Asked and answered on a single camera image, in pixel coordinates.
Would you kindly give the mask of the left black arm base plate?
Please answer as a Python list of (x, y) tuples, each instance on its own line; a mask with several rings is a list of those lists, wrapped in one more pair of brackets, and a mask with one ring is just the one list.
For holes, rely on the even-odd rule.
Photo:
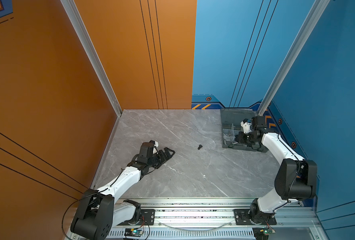
[(119, 224), (119, 226), (129, 226), (135, 225), (140, 226), (145, 221), (146, 226), (153, 226), (155, 220), (155, 209), (141, 209), (139, 211), (135, 211), (134, 217), (128, 221), (124, 221)]

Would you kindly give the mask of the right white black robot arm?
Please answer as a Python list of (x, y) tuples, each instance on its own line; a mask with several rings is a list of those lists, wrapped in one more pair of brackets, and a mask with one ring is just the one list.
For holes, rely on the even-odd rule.
[(274, 188), (252, 201), (248, 213), (253, 224), (268, 222), (277, 210), (294, 201), (312, 199), (316, 195), (317, 165), (298, 154), (280, 133), (266, 126), (263, 116), (244, 119), (236, 140), (248, 147), (268, 149), (280, 165)]

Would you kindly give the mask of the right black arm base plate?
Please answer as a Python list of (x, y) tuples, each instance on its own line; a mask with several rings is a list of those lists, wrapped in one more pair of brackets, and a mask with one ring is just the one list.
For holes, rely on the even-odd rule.
[(250, 209), (234, 209), (234, 219), (238, 226), (241, 225), (277, 225), (274, 214), (253, 214)]

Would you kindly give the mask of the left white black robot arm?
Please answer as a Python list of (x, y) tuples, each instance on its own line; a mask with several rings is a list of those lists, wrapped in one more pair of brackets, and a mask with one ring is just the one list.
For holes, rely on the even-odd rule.
[(86, 190), (76, 201), (78, 207), (70, 231), (88, 240), (104, 240), (112, 227), (124, 222), (135, 225), (142, 221), (140, 203), (124, 200), (118, 204), (117, 201), (133, 185), (159, 169), (174, 155), (175, 151), (170, 148), (159, 150), (156, 141), (142, 143), (139, 153), (117, 177), (97, 190)]

